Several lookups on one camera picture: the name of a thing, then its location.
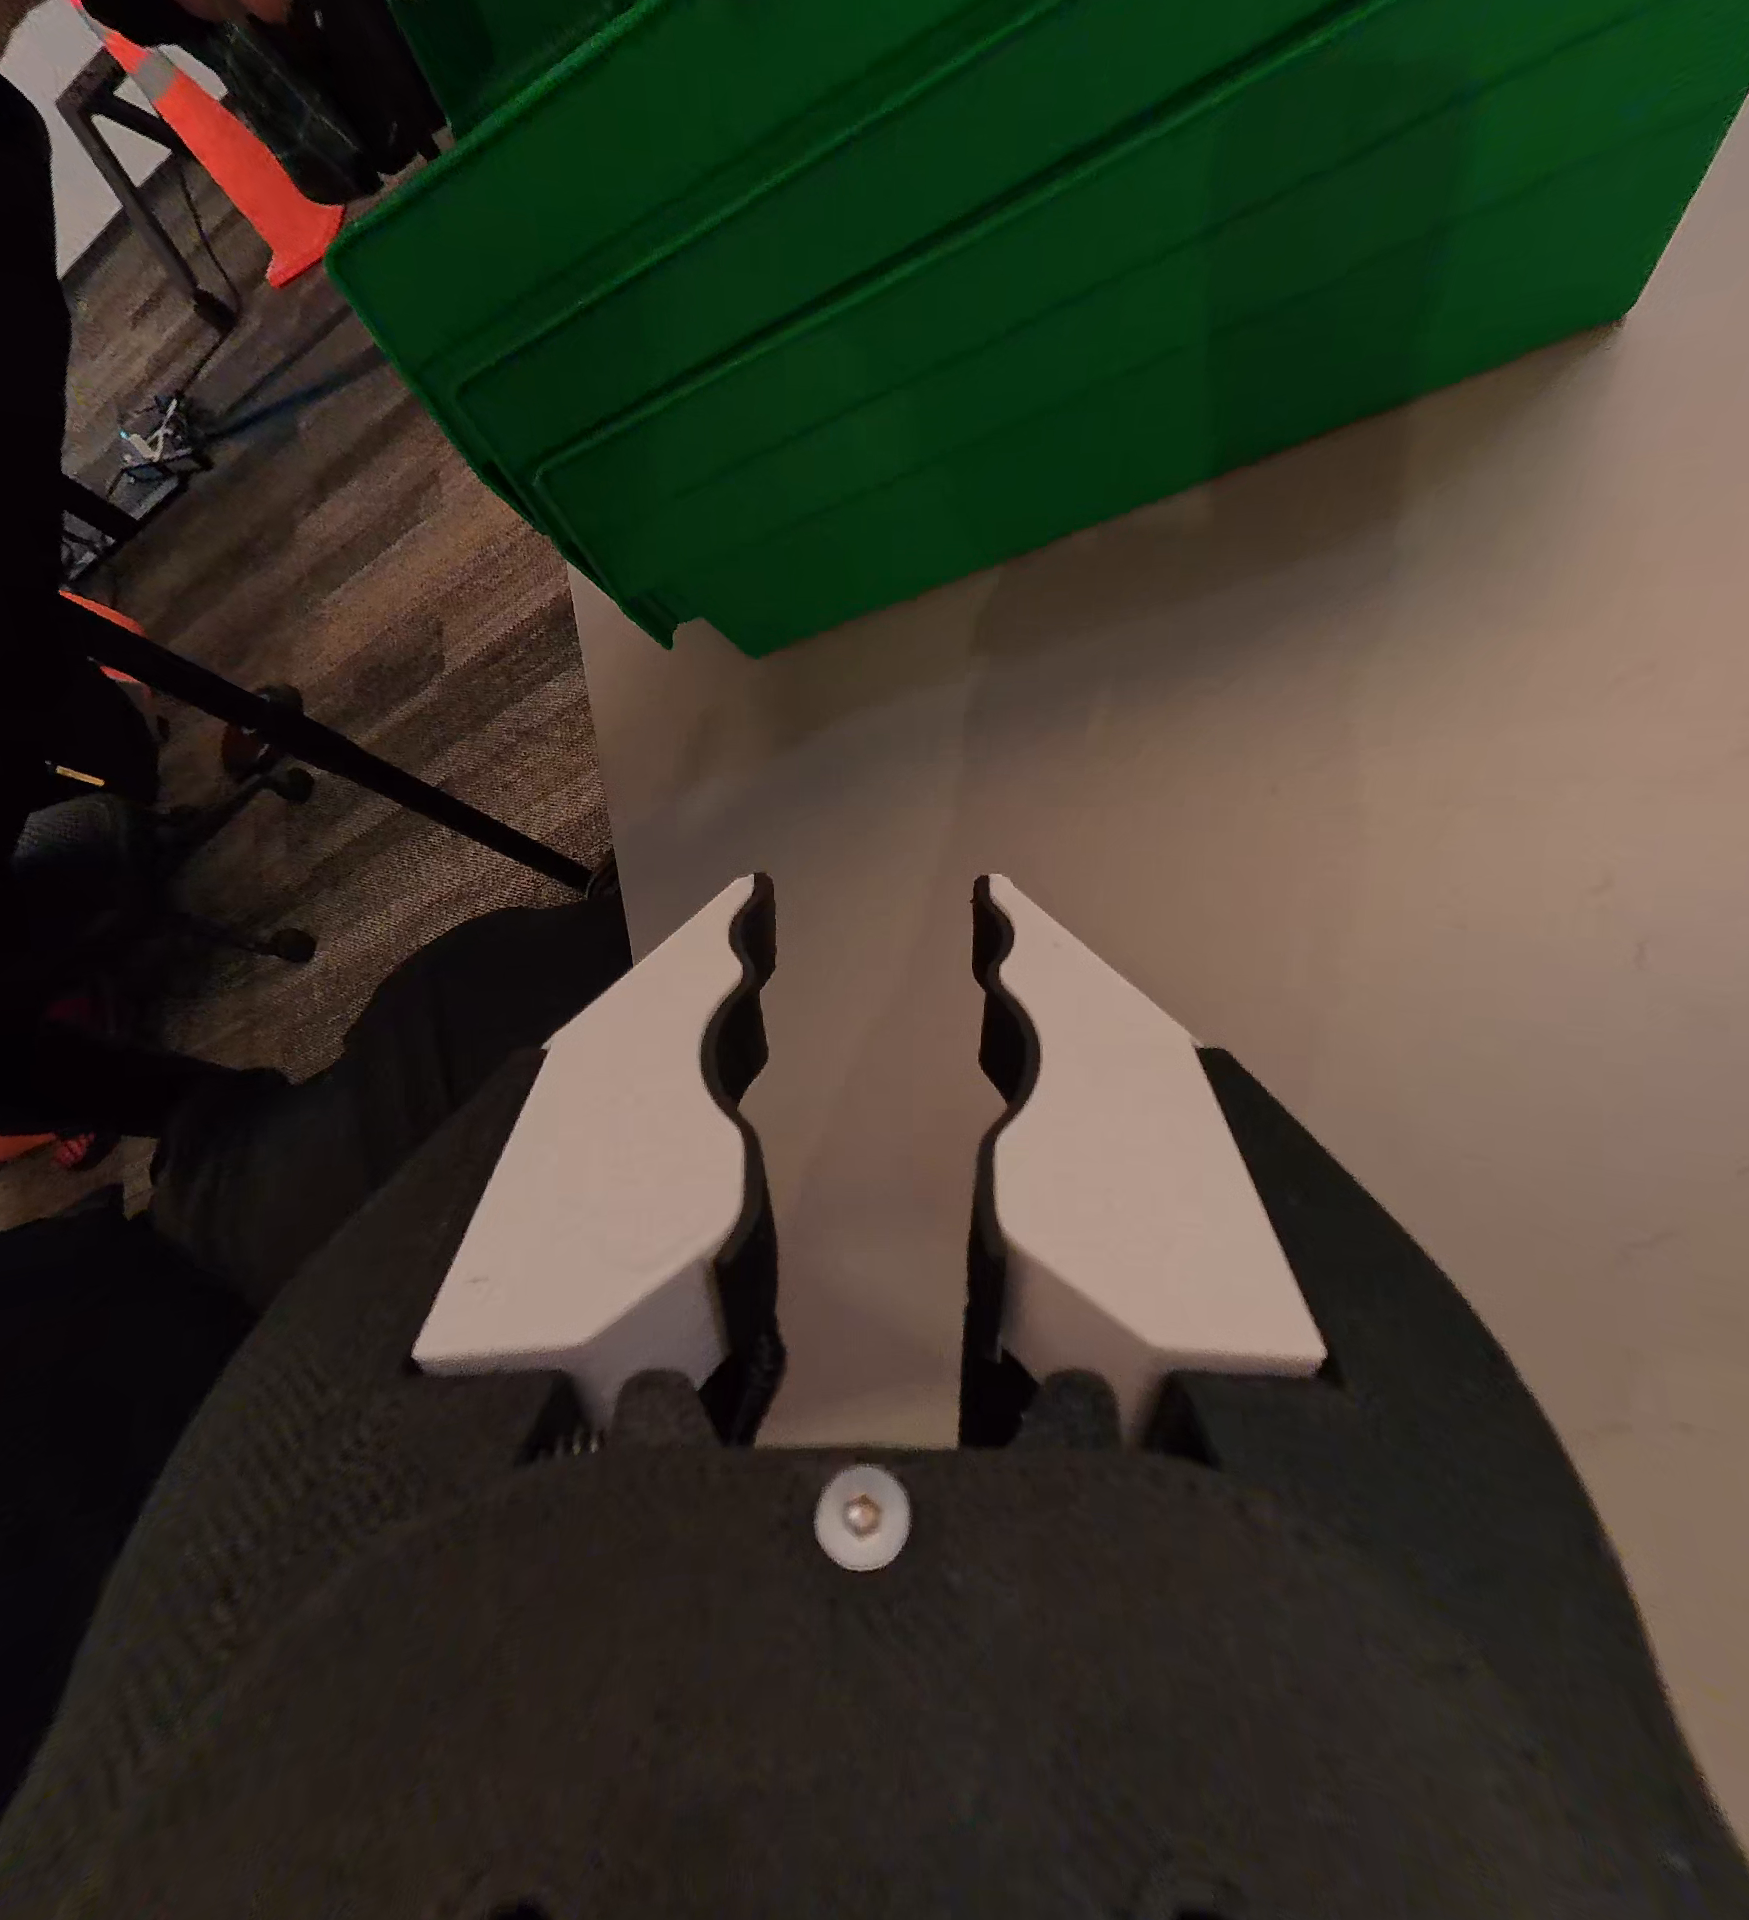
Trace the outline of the grey metal table leg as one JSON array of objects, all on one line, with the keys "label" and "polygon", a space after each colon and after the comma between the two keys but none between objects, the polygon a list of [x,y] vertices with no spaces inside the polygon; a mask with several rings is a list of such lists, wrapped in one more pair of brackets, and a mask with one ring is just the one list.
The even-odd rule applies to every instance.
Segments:
[{"label": "grey metal table leg", "polygon": [[175,165],[182,165],[184,158],[189,156],[179,136],[160,116],[121,95],[121,87],[130,80],[133,80],[133,74],[109,51],[99,51],[61,88],[57,109],[77,150],[116,199],[127,227],[142,241],[142,248],[153,255],[163,278],[186,302],[191,318],[210,329],[218,340],[226,340],[240,318],[239,288],[231,282],[237,302],[226,302],[197,281],[189,257],[161,223],[142,189],[142,182],[131,176],[127,164],[108,140],[105,128],[116,128],[160,147]]}]

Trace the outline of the black metal bar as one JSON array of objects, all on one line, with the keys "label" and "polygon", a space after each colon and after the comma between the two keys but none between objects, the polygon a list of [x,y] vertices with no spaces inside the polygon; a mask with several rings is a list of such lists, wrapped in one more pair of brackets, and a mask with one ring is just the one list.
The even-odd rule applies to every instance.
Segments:
[{"label": "black metal bar", "polygon": [[70,634],[101,668],[116,669],[151,692],[195,707],[264,745],[336,776],[360,790],[415,815],[453,836],[545,876],[571,892],[588,895],[594,870],[482,812],[474,804],[393,766],[298,707],[249,692],[212,669],[156,644],[136,623],[77,594],[61,594]]}]

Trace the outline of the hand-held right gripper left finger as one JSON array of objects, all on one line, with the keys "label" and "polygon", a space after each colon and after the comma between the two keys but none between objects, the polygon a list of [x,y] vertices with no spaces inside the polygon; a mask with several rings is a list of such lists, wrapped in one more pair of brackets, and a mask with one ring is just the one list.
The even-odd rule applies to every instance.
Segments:
[{"label": "hand-held right gripper left finger", "polygon": [[427,1376],[563,1374],[607,1420],[678,1373],[712,1420],[765,1420],[787,1373],[765,1148],[772,879],[725,885],[564,1024],[412,1347]]}]

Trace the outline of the black office chair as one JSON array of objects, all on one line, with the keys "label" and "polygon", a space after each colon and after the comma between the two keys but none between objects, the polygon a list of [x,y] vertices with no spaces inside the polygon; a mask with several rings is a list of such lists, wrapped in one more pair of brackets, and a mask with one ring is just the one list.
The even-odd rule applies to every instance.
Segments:
[{"label": "black office chair", "polygon": [[150,690],[112,675],[101,683],[58,720],[11,856],[28,958],[70,976],[193,941],[288,965],[312,961],[310,933],[239,932],[188,910],[179,895],[189,861],[249,806],[264,799],[306,804],[310,771],[259,731],[228,721],[213,800],[172,804],[161,786],[168,724]]}]

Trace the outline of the floor power strip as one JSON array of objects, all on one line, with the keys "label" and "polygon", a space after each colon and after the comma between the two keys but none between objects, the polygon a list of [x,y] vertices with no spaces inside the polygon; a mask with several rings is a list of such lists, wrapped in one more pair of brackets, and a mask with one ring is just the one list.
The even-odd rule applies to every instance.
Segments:
[{"label": "floor power strip", "polygon": [[206,423],[188,393],[153,395],[120,419],[120,475],[136,485],[184,483],[212,471]]}]

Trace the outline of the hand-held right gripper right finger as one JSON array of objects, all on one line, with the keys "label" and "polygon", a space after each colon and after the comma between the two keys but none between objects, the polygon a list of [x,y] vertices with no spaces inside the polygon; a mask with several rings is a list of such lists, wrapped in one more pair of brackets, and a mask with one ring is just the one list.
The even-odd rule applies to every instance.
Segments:
[{"label": "hand-held right gripper right finger", "polygon": [[980,1066],[964,1427],[1018,1429],[1089,1373],[1148,1429],[1179,1373],[1316,1378],[1330,1358],[1204,1055],[1004,875],[972,895]]}]

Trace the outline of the orange traffic cone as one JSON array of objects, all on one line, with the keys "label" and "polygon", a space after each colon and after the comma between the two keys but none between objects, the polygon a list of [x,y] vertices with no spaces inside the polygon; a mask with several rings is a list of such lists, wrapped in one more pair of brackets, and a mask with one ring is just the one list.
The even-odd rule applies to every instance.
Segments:
[{"label": "orange traffic cone", "polygon": [[70,9],[99,47],[133,74],[130,84],[259,237],[269,252],[266,282],[282,291],[319,270],[342,227],[340,206],[306,197],[261,136],[202,88],[188,67],[105,28],[85,5]]}]

